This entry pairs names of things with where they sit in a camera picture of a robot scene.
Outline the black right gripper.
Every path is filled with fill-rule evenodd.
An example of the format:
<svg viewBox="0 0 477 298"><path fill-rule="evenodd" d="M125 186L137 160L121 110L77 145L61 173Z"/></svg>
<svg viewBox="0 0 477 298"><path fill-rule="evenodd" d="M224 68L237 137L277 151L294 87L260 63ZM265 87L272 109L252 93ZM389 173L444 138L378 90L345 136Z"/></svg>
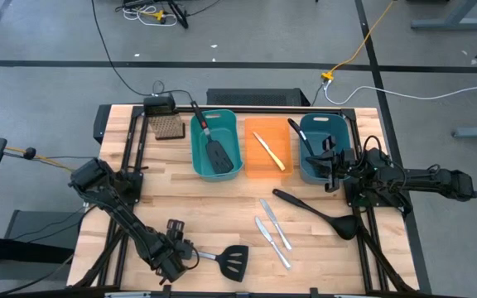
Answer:
<svg viewBox="0 0 477 298"><path fill-rule="evenodd" d="M337 153L335 145L335 138L328 136L323 141L325 152L321 155L307 157L307 161L311 164L311 175L326 177L325 191L328 193L338 190L340 180L345 179L354 167L354 151L344 149Z"/></svg>

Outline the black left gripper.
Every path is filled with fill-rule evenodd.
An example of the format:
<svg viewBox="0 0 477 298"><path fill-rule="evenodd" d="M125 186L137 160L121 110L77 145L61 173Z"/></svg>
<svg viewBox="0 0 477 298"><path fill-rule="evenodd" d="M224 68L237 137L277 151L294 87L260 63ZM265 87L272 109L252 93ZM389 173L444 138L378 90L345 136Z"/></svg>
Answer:
<svg viewBox="0 0 477 298"><path fill-rule="evenodd" d="M187 267L197 267L200 263L198 250L193 242L184 239L184 227L185 223L177 219L169 219L167 222L166 234L162 238L163 246L159 254L152 259L156 274L161 277L160 286L166 281L178 280L188 270Z"/></svg>

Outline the black ladle silver-marked handle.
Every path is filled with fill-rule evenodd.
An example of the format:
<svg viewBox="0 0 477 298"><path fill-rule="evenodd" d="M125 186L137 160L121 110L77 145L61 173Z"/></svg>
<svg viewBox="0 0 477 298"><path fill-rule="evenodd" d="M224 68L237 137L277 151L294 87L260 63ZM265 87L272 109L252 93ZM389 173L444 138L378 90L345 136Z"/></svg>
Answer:
<svg viewBox="0 0 477 298"><path fill-rule="evenodd" d="M302 131L300 125L296 123L293 119L288 118L287 119L289 125L292 127L292 129L297 133L303 144L305 145L307 151L309 152L310 156L315 156L316 154L314 153L310 142L308 141L308 138L306 137L306 134Z"/></svg>

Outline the black spatula steel shaft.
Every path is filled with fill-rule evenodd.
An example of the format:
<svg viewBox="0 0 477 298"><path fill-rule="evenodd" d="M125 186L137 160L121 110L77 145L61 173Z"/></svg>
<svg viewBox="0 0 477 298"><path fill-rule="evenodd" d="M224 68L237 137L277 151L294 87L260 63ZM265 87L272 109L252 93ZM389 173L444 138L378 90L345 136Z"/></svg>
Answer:
<svg viewBox="0 0 477 298"><path fill-rule="evenodd" d="M232 245L226 247L222 253L215 255L198 251L198 255L205 259L216 261L220 272L231 281L242 282L248 265L249 247Z"/></svg>

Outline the gold-handled table knife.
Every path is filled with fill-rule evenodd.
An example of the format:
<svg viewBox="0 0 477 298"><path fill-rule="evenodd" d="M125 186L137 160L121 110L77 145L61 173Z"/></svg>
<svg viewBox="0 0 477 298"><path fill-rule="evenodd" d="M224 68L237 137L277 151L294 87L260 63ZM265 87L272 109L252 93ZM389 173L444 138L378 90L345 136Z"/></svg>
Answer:
<svg viewBox="0 0 477 298"><path fill-rule="evenodd" d="M272 158L272 160L276 163L277 167L279 168L280 171L284 171L286 167L282 163L282 161L275 155L275 153L270 149L269 145L261 138L261 136L253 132L253 135L257 138L259 143L263 146L267 154Z"/></svg>

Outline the plain black ladle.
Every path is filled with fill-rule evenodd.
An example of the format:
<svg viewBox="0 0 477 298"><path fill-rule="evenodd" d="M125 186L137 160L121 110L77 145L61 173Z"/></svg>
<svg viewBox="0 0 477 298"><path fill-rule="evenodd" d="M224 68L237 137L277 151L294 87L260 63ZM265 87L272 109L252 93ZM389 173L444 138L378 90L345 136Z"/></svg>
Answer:
<svg viewBox="0 0 477 298"><path fill-rule="evenodd" d="M344 240L350 240L355 237L359 228L359 221L354 215L345 215L341 217L331 217L329 215L323 214L320 211L312 208L310 205L306 204L301 199L288 194L279 189L273 189L272 193L286 201L287 203L293 204L301 209L310 211L311 213L317 215L318 217L324 219L338 234L338 236Z"/></svg>

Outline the silver table knife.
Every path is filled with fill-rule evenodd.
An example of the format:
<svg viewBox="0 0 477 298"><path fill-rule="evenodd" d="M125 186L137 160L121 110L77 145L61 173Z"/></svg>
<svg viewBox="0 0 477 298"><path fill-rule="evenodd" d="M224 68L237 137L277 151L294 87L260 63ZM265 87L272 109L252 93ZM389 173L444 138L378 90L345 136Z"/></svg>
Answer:
<svg viewBox="0 0 477 298"><path fill-rule="evenodd" d="M271 234L268 232L264 224L262 223L261 219L258 216L254 217L255 224L257 225L259 231L261 234L267 239L267 241L270 243L272 248L274 249L275 253L277 254L279 260L281 261L282 265L287 269L290 270L292 268L292 265L290 262L285 258L284 254L281 252L281 250L278 248L278 246L275 244L275 241L273 240Z"/></svg>
<svg viewBox="0 0 477 298"><path fill-rule="evenodd" d="M273 225L275 226L275 229L277 230L279 236L281 237L282 239L282 242L286 248L287 251L291 251L292 250L292 246L291 244L289 243L289 241L287 240L287 237L286 235L284 234L280 224L278 223L277 221L277 218L275 216L275 214L273 213L271 207L269 206L268 202L265 200L265 199L260 199L260 203L263 207L263 209L265 210L267 216L270 218L270 220L272 221Z"/></svg>

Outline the black spatula red-marked handle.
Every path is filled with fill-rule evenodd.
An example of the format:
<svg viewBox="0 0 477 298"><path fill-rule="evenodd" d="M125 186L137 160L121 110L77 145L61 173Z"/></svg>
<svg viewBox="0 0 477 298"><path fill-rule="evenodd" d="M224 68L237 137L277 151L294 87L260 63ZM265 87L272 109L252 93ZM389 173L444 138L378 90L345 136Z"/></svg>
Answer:
<svg viewBox="0 0 477 298"><path fill-rule="evenodd" d="M207 138L205 149L214 172L216 174L229 173L234 168L233 162L229 159L229 156L221 143L212 138L207 120L201 112L198 103L194 100L191 100L190 105L193 108L200 127Z"/></svg>

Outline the blue-grey plastic bin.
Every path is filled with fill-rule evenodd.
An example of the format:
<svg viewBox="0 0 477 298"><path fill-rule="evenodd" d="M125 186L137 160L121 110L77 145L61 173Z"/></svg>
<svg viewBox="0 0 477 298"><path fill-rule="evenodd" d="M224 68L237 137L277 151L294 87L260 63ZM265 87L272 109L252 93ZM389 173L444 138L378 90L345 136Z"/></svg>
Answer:
<svg viewBox="0 0 477 298"><path fill-rule="evenodd" d="M346 121L339 115L328 113L309 113L300 121L300 128L311 145L312 151L320 155L325 151L322 142L332 136L335 141L334 149L341 153L344 149L351 148L351 139ZM310 156L303 141L299 143L300 149L300 175L307 184L323 185L327 179L319 177L312 165L306 161Z"/></svg>

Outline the orange translucent plastic tray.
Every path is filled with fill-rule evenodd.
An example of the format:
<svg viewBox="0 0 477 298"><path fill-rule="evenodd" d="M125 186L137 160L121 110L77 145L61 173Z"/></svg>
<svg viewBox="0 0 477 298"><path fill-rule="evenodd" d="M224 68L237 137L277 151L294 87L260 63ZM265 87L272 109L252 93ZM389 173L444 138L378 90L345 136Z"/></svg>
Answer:
<svg viewBox="0 0 477 298"><path fill-rule="evenodd" d="M282 161L280 171L253 132L258 133ZM245 171L252 179L287 178L293 173L292 145L285 118L246 118L244 122Z"/></svg>

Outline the black perforated box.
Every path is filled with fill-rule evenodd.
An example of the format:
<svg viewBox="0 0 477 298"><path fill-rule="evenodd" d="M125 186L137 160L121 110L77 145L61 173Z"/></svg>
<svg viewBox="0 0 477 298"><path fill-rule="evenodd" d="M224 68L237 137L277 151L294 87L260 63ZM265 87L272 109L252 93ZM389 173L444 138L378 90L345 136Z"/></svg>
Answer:
<svg viewBox="0 0 477 298"><path fill-rule="evenodd" d="M297 106L311 103L298 89L208 89L208 105Z"/></svg>

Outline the teal plastic bin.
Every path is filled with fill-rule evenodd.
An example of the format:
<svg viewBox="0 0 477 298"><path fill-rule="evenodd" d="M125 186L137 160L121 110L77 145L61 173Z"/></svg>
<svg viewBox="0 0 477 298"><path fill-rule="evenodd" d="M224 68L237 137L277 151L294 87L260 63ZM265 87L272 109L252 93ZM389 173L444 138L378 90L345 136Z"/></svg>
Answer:
<svg viewBox="0 0 477 298"><path fill-rule="evenodd" d="M208 182L232 180L243 167L236 115L228 109L209 110L203 114L209 125L211 137L223 146L234 168L224 174L214 172L206 151L208 140L196 116L190 120L192 166L195 172Z"/></svg>

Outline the metal box grater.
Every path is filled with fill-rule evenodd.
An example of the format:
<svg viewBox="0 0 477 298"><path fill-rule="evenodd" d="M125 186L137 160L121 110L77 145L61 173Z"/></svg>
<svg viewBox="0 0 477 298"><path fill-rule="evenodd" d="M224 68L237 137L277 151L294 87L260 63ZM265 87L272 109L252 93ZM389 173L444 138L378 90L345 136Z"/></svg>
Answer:
<svg viewBox="0 0 477 298"><path fill-rule="evenodd" d="M176 110L172 96L152 96L143 100L145 118L160 140L181 139L186 136L186 127Z"/></svg>

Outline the black side beam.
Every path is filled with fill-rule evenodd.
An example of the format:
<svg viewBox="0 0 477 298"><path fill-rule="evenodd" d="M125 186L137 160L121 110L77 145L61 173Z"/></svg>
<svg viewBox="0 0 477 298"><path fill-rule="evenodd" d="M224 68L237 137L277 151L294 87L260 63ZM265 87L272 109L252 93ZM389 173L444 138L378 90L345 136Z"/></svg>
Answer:
<svg viewBox="0 0 477 298"><path fill-rule="evenodd" d="M73 252L69 248L0 238L0 261L63 263Z"/></svg>

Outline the grey desk leg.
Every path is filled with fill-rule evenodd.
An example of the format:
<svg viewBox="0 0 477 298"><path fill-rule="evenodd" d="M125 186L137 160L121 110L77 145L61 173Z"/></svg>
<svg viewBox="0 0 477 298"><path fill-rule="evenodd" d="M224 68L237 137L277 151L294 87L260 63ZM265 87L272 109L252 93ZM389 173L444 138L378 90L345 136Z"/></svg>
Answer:
<svg viewBox="0 0 477 298"><path fill-rule="evenodd" d="M466 15L477 4L477 0L461 0L447 17L442 19L420 19L411 21L413 30L440 30L440 31L468 31L477 30L477 18L469 18Z"/></svg>

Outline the black floor tool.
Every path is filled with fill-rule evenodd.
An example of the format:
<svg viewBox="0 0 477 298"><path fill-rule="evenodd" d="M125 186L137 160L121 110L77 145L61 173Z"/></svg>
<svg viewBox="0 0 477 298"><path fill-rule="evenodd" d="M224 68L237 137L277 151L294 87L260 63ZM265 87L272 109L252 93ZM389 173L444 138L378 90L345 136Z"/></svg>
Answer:
<svg viewBox="0 0 477 298"><path fill-rule="evenodd" d="M181 24L181 26L185 29L188 29L189 24L187 21L186 14L180 9L180 7L175 3L174 0L167 0L167 3L172 13L176 17L177 21Z"/></svg>

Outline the black aluminium rig frame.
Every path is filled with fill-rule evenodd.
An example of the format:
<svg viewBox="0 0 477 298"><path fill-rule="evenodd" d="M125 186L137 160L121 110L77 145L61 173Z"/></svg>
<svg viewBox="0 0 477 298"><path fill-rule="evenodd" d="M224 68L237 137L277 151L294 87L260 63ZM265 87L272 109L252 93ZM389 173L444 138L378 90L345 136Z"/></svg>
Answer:
<svg viewBox="0 0 477 298"><path fill-rule="evenodd" d="M122 165L123 152L130 128L134 104L114 104L106 113L107 124L99 157L116 171ZM363 143L374 135L384 144L383 129L376 108L276 108L276 107L207 107L227 108L237 116L241 155L244 150L244 122L249 118L287 118L297 122L307 113L335 113L341 115L351 132L351 145ZM122 291L147 291L150 297L218 297L254 298L262 296L322 297L328 294L364 294L365 290L393 290L386 281L383 269L362 240L345 241L316 215L299 209L272 195L279 188L330 216L351 214L345 203L343 189L327 194L323 185L310 185L299 175L299 154L296 135L291 138L292 175L278 179L249 178L241 170L232 179L208 182L198 176L191 164L190 120L193 113L188 106L180 106L181 120L186 126L184 139L156 141L149 128L145 151L142 155L143 182L140 202L134 213L147 225L160 231L166 229L168 219L186 223L185 237L202 252L221 253L225 247L243 244L250 247L248 266L243 282L230 281L221 275L218 264L200 260L199 266L188 271L171 288L158 285L161 280L139 258L133 241L115 248L106 269L106 283L118 285ZM270 222L260 199L272 207L293 249L288 252ZM407 229L401 214L392 208L375 208L362 213L368 226L394 268L404 281L414 288L423 289L410 248ZM255 224L258 216L273 236L276 244L291 263L287 270L262 236ZM75 259L70 269L68 284L73 285L95 262L103 251L108 235L109 216L98 209L85 216L79 231Z"/></svg>

